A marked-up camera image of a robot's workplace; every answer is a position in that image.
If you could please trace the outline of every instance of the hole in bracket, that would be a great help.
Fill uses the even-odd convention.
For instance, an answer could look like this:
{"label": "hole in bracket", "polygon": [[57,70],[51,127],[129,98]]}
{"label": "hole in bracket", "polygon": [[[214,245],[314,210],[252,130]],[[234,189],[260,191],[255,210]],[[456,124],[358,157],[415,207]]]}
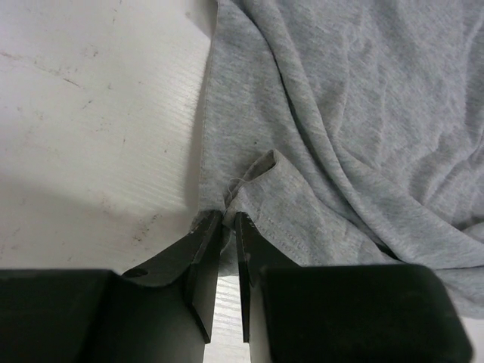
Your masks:
{"label": "hole in bracket", "polygon": [[123,274],[125,278],[139,278],[145,275],[148,275],[148,271],[146,271],[144,268],[132,268]]}

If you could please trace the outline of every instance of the gray fabric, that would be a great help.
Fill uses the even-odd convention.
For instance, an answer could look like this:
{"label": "gray fabric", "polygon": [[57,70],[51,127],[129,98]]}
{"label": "gray fabric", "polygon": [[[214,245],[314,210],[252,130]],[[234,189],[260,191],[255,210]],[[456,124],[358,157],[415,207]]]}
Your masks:
{"label": "gray fabric", "polygon": [[484,318],[483,5],[220,0],[200,209],[302,265],[426,265]]}

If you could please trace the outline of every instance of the black metal bracket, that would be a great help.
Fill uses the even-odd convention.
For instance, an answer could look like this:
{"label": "black metal bracket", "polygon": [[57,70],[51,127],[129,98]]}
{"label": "black metal bracket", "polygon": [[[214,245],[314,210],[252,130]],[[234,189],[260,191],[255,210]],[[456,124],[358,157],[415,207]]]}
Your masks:
{"label": "black metal bracket", "polygon": [[222,214],[119,276],[0,271],[0,361],[202,363],[210,341]]}

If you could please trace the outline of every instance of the white table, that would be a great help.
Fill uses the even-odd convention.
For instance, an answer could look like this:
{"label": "white table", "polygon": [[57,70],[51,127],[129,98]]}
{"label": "white table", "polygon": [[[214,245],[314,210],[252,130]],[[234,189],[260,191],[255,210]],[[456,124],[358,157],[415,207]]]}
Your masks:
{"label": "white table", "polygon": [[[125,271],[197,210],[212,0],[0,2],[0,267]],[[484,321],[466,321],[484,344]],[[484,346],[480,346],[484,362]],[[207,362],[248,362],[220,278]]]}

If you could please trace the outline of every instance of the white surface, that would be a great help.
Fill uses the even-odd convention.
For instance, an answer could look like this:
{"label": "white surface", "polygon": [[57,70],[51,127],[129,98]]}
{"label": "white surface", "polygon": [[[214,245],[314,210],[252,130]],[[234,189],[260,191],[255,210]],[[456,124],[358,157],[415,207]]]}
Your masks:
{"label": "white surface", "polygon": [[[188,231],[215,10],[0,2],[0,267],[121,272]],[[467,326],[482,344],[483,322]],[[236,278],[219,279],[205,361],[249,361]]]}

